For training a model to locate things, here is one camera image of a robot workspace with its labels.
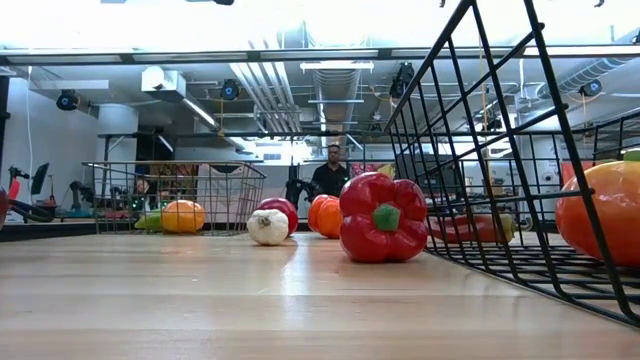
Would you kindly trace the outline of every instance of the wooden surface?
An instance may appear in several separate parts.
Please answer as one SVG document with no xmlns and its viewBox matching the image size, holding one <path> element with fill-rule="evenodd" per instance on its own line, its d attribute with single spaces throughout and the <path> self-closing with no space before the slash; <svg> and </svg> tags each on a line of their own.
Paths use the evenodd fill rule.
<svg viewBox="0 0 640 360">
<path fill-rule="evenodd" d="M 338 241 L 85 236 L 0 244 L 0 358 L 640 359 L 640 333 L 420 255 Z"/>
</svg>

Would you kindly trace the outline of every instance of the wire mesh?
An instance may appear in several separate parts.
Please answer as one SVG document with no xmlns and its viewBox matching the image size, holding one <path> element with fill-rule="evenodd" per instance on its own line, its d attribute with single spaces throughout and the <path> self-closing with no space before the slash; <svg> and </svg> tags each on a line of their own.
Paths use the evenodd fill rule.
<svg viewBox="0 0 640 360">
<path fill-rule="evenodd" d="M 176 226 L 231 236 L 262 199 L 266 176 L 248 163 L 139 161 L 84 163 L 93 172 L 93 209 L 98 233 L 162 231 L 156 218 Z M 181 206 L 190 201 L 199 206 Z"/>
<path fill-rule="evenodd" d="M 617 268 L 605 240 L 600 220 L 588 187 L 584 168 L 599 159 L 620 158 L 624 123 L 638 115 L 629 115 L 591 128 L 572 129 L 555 81 L 555 75 L 532 0 L 522 0 L 531 32 L 511 51 L 494 62 L 481 12 L 475 0 L 462 0 L 431 48 L 427 58 L 405 84 L 385 131 L 391 137 L 398 176 L 409 178 L 423 189 L 429 206 L 427 225 L 431 233 L 426 251 L 456 264 L 516 283 L 530 290 L 565 301 L 622 323 L 640 327 L 640 270 Z M 473 17 L 480 38 L 481 61 L 487 70 L 467 87 L 457 57 L 452 34 L 465 15 Z M 509 112 L 499 79 L 499 69 L 525 46 L 535 40 L 540 65 L 549 86 L 551 101 L 537 116 L 519 116 Z M 449 56 L 440 56 L 443 51 Z M 457 99 L 443 97 L 436 64 L 447 66 L 455 74 Z M 430 77 L 437 97 L 436 106 L 427 106 L 422 88 Z M 489 82 L 504 129 L 488 130 L 486 119 L 476 129 L 471 111 L 471 95 Z M 463 125 L 453 128 L 452 113 L 461 106 Z M 554 121 L 552 130 L 540 129 L 543 122 Z M 603 145 L 606 127 L 619 129 L 617 142 Z M 470 140 L 462 146 L 463 140 Z M 561 191 L 570 177 L 579 189 Z M 567 245 L 555 229 L 555 203 L 562 197 L 580 197 L 602 253 L 602 260 L 581 255 Z M 505 234 L 501 217 L 514 220 L 515 239 L 500 241 Z M 488 228 L 494 234 L 487 239 Z M 453 226 L 447 233 L 446 224 Z"/>
</svg>

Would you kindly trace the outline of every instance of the black shirt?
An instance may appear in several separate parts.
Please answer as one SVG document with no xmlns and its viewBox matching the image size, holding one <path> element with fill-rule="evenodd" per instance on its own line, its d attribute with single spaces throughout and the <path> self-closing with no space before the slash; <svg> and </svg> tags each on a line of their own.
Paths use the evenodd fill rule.
<svg viewBox="0 0 640 360">
<path fill-rule="evenodd" d="M 324 164 L 313 173 L 312 181 L 320 186 L 320 194 L 340 196 L 342 187 L 349 181 L 349 172 L 342 165 L 333 170 Z"/>
</svg>

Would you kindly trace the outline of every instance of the person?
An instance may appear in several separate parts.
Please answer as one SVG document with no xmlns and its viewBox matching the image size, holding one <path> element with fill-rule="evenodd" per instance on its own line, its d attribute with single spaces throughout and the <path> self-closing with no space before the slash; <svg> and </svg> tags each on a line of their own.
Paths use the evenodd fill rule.
<svg viewBox="0 0 640 360">
<path fill-rule="evenodd" d="M 349 172 L 340 165 L 340 145 L 328 146 L 327 163 L 318 167 L 313 173 L 312 183 L 319 187 L 318 194 L 340 196 L 344 184 L 349 181 Z"/>
</svg>

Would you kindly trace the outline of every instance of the white wall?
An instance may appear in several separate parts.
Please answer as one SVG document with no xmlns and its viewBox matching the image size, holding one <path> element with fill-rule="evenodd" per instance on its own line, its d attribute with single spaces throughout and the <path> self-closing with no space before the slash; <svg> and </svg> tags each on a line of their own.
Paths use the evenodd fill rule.
<svg viewBox="0 0 640 360">
<path fill-rule="evenodd" d="M 15 166 L 29 172 L 29 142 L 27 132 L 27 81 L 13 78 L 9 84 L 7 111 L 11 118 L 6 123 L 4 148 L 2 151 L 2 186 L 9 187 L 9 167 Z M 82 161 L 95 159 L 97 120 L 80 111 L 58 110 L 53 100 L 33 91 L 29 92 L 29 114 L 33 144 L 33 169 L 49 162 L 48 175 L 53 175 L 53 195 L 60 205 L 69 184 L 82 180 Z M 85 183 L 90 179 L 86 172 Z M 18 200 L 30 203 L 27 184 L 20 179 Z M 49 197 L 51 183 L 45 180 L 42 193 L 34 201 Z M 71 193 L 61 204 L 68 209 L 72 204 Z"/>
</svg>

